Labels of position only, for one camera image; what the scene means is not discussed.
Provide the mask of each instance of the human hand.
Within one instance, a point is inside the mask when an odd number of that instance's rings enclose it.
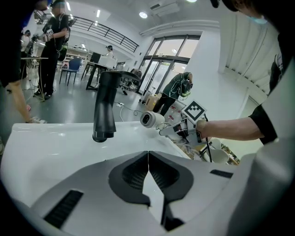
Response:
[[[197,122],[196,131],[201,134],[201,138],[206,138],[207,136],[207,129],[206,129],[207,121],[201,119]]]
[[[43,42],[48,42],[53,38],[53,35],[43,34],[40,36],[40,38]]]

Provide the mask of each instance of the black faucet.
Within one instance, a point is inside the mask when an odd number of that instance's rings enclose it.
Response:
[[[117,88],[121,78],[140,81],[140,78],[126,71],[105,71],[100,75],[94,111],[94,125],[92,138],[96,142],[104,142],[114,137],[116,125],[112,106],[115,101]]]

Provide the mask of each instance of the white sink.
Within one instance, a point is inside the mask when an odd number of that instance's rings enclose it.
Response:
[[[118,122],[116,128],[114,138],[97,143],[93,124],[15,124],[2,158],[3,184],[12,198],[31,207],[51,187],[93,163],[139,151],[189,158],[140,122]]]

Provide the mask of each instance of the balcony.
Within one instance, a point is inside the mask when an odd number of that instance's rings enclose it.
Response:
[[[51,17],[52,17],[51,14],[45,14],[40,11],[35,11],[35,22],[37,24],[46,24]],[[77,28],[80,30],[89,31],[91,33],[107,38],[110,41],[120,44],[121,46],[123,46],[124,48],[128,49],[129,51],[133,53],[139,46],[137,43],[133,42],[128,37],[120,34],[119,32],[103,24],[99,24],[94,21],[84,19],[81,17],[75,17],[75,16],[72,16],[72,17],[76,22],[71,26],[71,28]]]

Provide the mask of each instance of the sneaker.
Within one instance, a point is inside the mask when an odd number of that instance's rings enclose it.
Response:
[[[34,96],[39,96],[39,95],[41,95],[41,91],[40,90],[38,90],[37,92],[34,93]]]
[[[30,124],[46,124],[47,121],[46,120],[41,120],[38,117],[33,117],[30,120]]]
[[[44,99],[45,100],[48,100],[48,99],[50,99],[52,97],[52,94],[46,94],[45,96],[44,96]]]
[[[4,153],[4,145],[3,145],[2,139],[0,137],[0,156],[3,155],[3,153]]]

